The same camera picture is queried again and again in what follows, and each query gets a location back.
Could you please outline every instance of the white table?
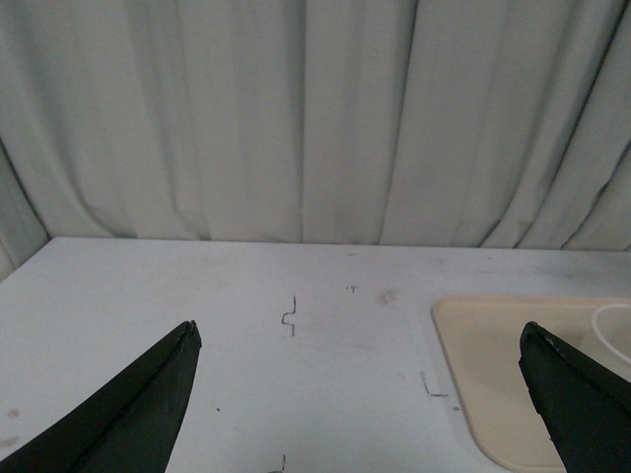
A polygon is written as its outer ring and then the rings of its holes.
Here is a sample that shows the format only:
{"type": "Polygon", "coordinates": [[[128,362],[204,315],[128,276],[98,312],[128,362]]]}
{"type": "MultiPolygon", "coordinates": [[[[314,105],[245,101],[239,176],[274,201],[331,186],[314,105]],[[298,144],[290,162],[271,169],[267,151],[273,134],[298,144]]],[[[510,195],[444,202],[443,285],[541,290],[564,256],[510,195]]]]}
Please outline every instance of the white table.
{"type": "Polygon", "coordinates": [[[170,472],[505,471],[431,319],[451,294],[628,297],[631,254],[56,238],[0,284],[0,458],[194,319],[170,472]]]}

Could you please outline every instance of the white curtain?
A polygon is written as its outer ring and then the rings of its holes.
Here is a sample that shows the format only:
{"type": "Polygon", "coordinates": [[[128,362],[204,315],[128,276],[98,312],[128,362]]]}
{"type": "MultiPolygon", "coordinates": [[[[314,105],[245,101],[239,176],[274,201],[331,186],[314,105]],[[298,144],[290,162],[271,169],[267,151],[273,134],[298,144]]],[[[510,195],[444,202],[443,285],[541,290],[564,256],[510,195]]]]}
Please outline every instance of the white curtain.
{"type": "Polygon", "coordinates": [[[623,250],[624,6],[0,2],[0,137],[52,236],[623,250]]]}

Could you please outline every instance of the dark spot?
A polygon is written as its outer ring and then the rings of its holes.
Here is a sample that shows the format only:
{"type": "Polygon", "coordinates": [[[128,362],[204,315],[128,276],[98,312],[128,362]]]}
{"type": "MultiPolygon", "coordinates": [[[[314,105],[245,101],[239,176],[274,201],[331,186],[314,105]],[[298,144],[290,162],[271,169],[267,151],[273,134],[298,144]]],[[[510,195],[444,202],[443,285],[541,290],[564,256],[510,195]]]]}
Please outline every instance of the dark spot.
{"type": "Polygon", "coordinates": [[[396,301],[396,291],[385,291],[377,298],[377,304],[388,305],[396,301]]]}
{"type": "Polygon", "coordinates": [[[0,448],[11,448],[20,440],[19,437],[11,437],[10,439],[0,439],[0,448]]]}

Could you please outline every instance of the beige tray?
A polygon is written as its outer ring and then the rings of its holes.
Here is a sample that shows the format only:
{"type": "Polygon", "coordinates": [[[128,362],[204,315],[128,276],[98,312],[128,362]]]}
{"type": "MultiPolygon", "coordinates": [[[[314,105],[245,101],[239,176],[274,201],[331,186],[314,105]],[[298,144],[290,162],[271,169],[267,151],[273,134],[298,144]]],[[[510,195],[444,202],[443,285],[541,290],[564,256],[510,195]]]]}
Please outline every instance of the beige tray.
{"type": "Polygon", "coordinates": [[[534,320],[566,342],[581,343],[599,305],[623,299],[451,296],[433,316],[473,438],[518,472],[563,472],[518,366],[520,335],[534,320]]]}

